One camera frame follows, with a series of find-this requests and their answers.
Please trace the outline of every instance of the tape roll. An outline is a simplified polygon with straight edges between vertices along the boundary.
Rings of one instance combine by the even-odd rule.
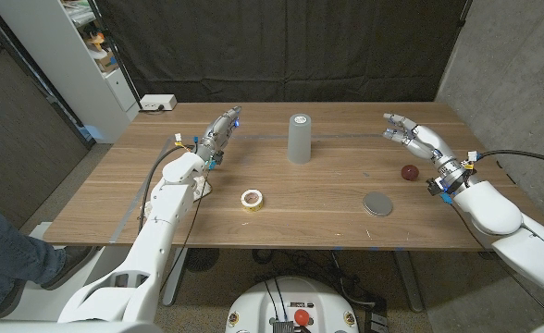
[[[256,212],[264,205],[264,196],[258,190],[247,190],[241,196],[241,204],[243,209],[248,212]]]

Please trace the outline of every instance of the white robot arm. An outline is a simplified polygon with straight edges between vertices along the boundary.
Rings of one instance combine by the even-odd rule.
[[[399,129],[383,136],[400,142],[415,156],[429,160],[440,176],[428,181],[431,194],[448,194],[472,217],[476,228],[493,236],[494,251],[514,270],[544,289],[544,227],[523,214],[488,181],[471,174],[451,148],[431,129],[399,115],[385,114]]]
[[[58,322],[90,319],[153,322],[161,280],[176,225],[192,207],[194,177],[212,162],[222,162],[223,148],[239,126],[236,106],[215,120],[197,144],[163,168],[163,177],[151,192],[153,209],[126,260],[112,272],[78,290],[63,309]]]

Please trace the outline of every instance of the black backdrop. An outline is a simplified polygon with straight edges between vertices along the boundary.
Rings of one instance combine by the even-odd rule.
[[[96,1],[139,95],[432,101],[465,0]]]

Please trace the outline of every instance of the table leg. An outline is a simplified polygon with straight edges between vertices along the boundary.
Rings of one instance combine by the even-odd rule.
[[[400,277],[402,277],[403,286],[408,294],[410,309],[417,313],[424,311],[422,296],[420,295],[420,288],[418,288],[418,281],[416,280],[410,253],[407,251],[396,251],[394,255],[395,262],[400,271]]]
[[[181,257],[178,260],[178,264],[173,268],[173,272],[167,279],[167,284],[165,285],[165,291],[163,292],[163,305],[171,306],[176,300],[178,294],[178,287],[181,282],[181,276],[183,273],[184,263],[186,262],[186,254],[188,253],[188,248],[177,248],[173,253],[173,257],[177,258],[179,253]]]

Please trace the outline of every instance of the power strip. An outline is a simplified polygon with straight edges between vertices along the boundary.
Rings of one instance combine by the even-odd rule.
[[[174,94],[146,94],[141,99],[144,111],[173,110],[177,103],[178,100]]]

